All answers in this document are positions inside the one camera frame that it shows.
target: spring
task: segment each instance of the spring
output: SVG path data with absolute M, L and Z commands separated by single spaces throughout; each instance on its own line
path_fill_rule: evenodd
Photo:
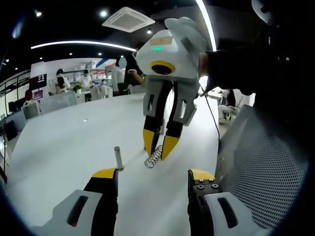
M 147 168 L 153 168 L 162 157 L 163 145 L 157 147 L 157 149 L 145 160 L 144 165 Z
M 164 134 L 165 133 L 165 119 L 163 119 L 163 123 L 161 125 L 161 130 L 159 132 L 160 134 Z

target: ceiling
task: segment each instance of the ceiling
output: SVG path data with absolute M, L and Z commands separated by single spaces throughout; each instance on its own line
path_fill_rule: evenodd
M 47 3 L 47 1 L 32 1 L 30 3 L 27 1 L 27 3 L 17 4 L 16 1 L 7 1 L 7 10 L 10 14 L 0 16 L 2 22 L 1 37 L 2 42 L 4 42 L 0 45 L 0 59 L 4 58 L 3 62 L 6 64 L 1 67 L 0 81 L 20 71 L 30 69 L 32 63 L 41 61 L 40 58 L 43 58 L 44 61 L 71 57 L 95 58 L 98 57 L 99 52 L 102 52 L 102 58 L 115 59 L 120 55 L 130 53 L 122 49 L 104 46 L 72 44 L 30 49 L 31 46 L 42 43 L 89 40 L 134 48 L 137 42 L 147 41 L 152 36 L 152 34 L 146 33 L 148 28 L 155 33 L 164 29 L 165 18 L 179 18 L 181 16 L 188 16 L 196 20 L 202 31 L 207 33 L 195 0 L 153 0 L 145 1 L 145 3 L 143 0 L 115 0 L 110 1 L 110 4 L 106 4 L 105 1 L 102 2 L 103 4 L 95 1 L 87 4 L 86 1 L 82 3 L 64 0 L 52 1 L 51 3 Z M 253 32 L 256 33 L 258 20 L 252 11 L 251 0 L 204 0 L 204 2 L 212 7 L 210 10 L 208 9 L 209 14 L 212 11 L 217 14 L 214 17 L 213 28 L 215 34 L 220 35 L 216 38 L 216 41 L 219 42 L 219 48 L 234 47 L 238 45 L 237 42 L 247 41 L 252 37 Z M 126 33 L 101 25 L 106 20 L 106 17 L 100 17 L 101 10 L 105 10 L 108 17 L 124 6 L 153 18 L 156 23 L 133 33 Z M 40 17 L 36 17 L 35 9 L 42 12 Z M 14 29 L 18 29 L 15 39 L 12 37 Z

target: green indicator light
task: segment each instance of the green indicator light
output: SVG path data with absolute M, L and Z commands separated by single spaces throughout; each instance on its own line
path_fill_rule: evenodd
M 163 48 L 162 47 L 153 47 L 153 51 L 162 51 Z

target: screw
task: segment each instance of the screw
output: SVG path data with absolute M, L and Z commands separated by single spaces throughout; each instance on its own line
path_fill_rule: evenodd
M 214 184 L 211 184 L 211 187 L 212 187 L 212 188 L 218 188 L 218 187 L 219 187 L 219 185 L 218 185 L 218 184 L 216 184 L 216 183 L 214 183 Z

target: metal spring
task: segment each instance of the metal spring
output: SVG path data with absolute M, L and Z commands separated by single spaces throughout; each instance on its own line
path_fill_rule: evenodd
M 148 159 L 145 160 L 144 165 L 147 168 L 153 168 L 158 163 L 158 161 L 161 160 L 162 150 L 163 145 L 158 146 L 157 149 L 148 157 Z

